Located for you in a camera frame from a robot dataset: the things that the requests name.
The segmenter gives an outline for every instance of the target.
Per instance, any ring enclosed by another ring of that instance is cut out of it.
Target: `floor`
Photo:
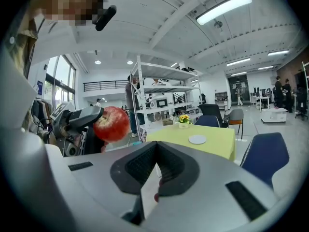
[[[282,198],[289,191],[293,190],[300,183],[307,166],[309,166],[309,121],[302,121],[300,118],[295,119],[295,114],[287,113],[287,121],[283,123],[265,123],[260,119],[260,110],[255,105],[232,106],[231,110],[241,108],[244,111],[244,130],[243,138],[237,134],[237,125],[230,128],[235,129],[236,135],[236,160],[235,164],[240,165],[244,153],[257,134],[280,132],[288,148],[290,160],[282,169],[277,171],[272,179],[274,191],[278,197]],[[132,138],[131,133],[116,144],[108,145],[107,151],[132,145],[138,141],[138,137]],[[157,176],[155,169],[149,179],[143,186],[141,193],[144,204],[145,216],[147,217],[152,209],[156,206],[154,195],[157,193],[160,178]]]

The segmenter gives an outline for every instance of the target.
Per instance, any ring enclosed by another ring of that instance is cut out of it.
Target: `ceiling light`
[[[234,75],[244,75],[246,74],[247,72],[241,72],[241,73],[237,73],[237,74],[232,74],[231,76],[234,76]]]
[[[249,60],[251,60],[251,58],[245,58],[245,59],[242,59],[242,60],[239,60],[239,61],[231,62],[231,63],[227,64],[226,66],[231,66],[231,65],[234,65],[234,64],[239,64],[239,63],[246,62],[246,61],[249,61]]]
[[[270,52],[268,53],[269,56],[272,56],[272,55],[278,55],[278,54],[285,54],[285,53],[288,53],[290,50],[284,50],[284,51],[279,51],[279,52]]]
[[[272,68],[273,66],[268,66],[268,67],[262,67],[262,68],[258,68],[258,70],[266,70],[266,69],[270,69]]]
[[[196,20],[200,25],[204,25],[205,23],[220,15],[223,15],[226,12],[229,12],[230,10],[236,9],[249,3],[252,3],[252,0],[225,0],[207,10],[203,14],[199,15]]]

